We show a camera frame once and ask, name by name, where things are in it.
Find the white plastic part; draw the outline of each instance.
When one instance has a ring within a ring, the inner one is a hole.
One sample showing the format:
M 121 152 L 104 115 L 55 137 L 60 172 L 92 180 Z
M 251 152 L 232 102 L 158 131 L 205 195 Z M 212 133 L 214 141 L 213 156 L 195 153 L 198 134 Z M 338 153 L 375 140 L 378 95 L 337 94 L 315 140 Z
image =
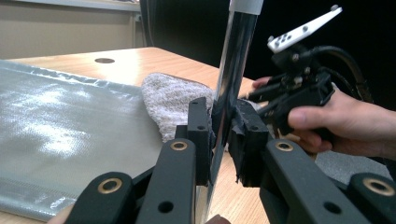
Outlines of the white plastic part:
M 260 15 L 264 0 L 231 0 L 230 11 Z
M 342 11 L 343 9 L 341 7 L 333 6 L 330 12 L 283 35 L 280 35 L 276 38 L 270 38 L 268 40 L 267 46 L 273 53 L 278 53 L 306 38 L 307 36 L 312 35 L 317 29 L 326 24 L 326 22 L 330 21 Z

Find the black mechanical arm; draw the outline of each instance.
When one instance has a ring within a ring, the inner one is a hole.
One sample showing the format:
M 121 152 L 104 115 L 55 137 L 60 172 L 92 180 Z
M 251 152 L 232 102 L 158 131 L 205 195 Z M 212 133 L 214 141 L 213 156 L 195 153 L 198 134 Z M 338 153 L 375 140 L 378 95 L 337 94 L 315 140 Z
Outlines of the black mechanical arm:
M 392 180 L 356 174 L 344 185 L 327 177 L 298 145 L 268 130 L 290 133 L 287 115 L 292 108 L 325 105 L 331 98 L 331 77 L 338 74 L 318 62 L 319 53 L 350 58 L 333 47 L 308 50 L 294 37 L 282 35 L 269 43 L 275 49 L 274 63 L 285 73 L 247 96 L 269 104 L 258 111 L 242 99 L 233 105 L 226 135 L 237 180 L 260 188 L 271 223 L 396 223 Z M 359 73 L 350 64 L 352 73 Z M 352 93 L 370 101 L 365 90 Z M 209 167 L 216 139 L 211 123 L 217 120 L 205 105 L 205 98 L 190 102 L 188 124 L 177 126 L 175 139 L 163 145 L 153 168 L 135 178 L 122 173 L 96 177 L 66 223 L 195 223 L 195 212 L 202 209 L 196 206 L 196 187 L 213 184 Z

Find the silver fabric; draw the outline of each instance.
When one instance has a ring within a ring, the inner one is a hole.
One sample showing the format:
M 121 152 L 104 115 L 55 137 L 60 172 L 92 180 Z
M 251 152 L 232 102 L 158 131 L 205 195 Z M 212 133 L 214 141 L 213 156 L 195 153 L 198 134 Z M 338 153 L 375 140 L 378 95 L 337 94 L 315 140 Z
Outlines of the silver fabric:
M 158 158 L 140 88 L 0 61 L 0 209 L 47 221 L 95 177 Z

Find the vertical metal rod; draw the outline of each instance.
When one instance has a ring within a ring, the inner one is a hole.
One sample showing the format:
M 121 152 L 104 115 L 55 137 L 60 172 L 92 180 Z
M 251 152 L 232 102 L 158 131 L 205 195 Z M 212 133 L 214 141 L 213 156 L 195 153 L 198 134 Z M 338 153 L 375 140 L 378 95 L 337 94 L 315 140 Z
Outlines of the vertical metal rod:
M 215 103 L 212 109 L 213 131 L 217 142 L 212 159 L 210 177 L 212 184 L 197 191 L 196 223 L 205 223 L 219 173 L 224 147 L 227 143 L 236 100 L 242 83 L 248 49 L 253 37 L 257 17 L 263 0 L 232 0 L 227 24 Z

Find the table surface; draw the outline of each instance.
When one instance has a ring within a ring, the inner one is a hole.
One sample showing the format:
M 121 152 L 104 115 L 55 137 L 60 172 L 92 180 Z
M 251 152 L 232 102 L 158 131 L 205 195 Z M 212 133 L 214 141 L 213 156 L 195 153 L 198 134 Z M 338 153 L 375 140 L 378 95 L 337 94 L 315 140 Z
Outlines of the table surface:
M 219 69 L 157 48 L 120 49 L 48 57 L 11 60 L 84 77 L 105 79 L 140 86 L 144 77 L 160 72 L 206 84 L 215 90 Z M 251 91 L 252 80 L 244 78 L 240 94 Z M 212 198 L 209 218 L 221 214 L 233 224 L 269 223 L 259 197 L 259 189 L 235 183 L 236 172 L 230 154 L 225 152 Z M 42 223 L 0 212 L 0 223 Z

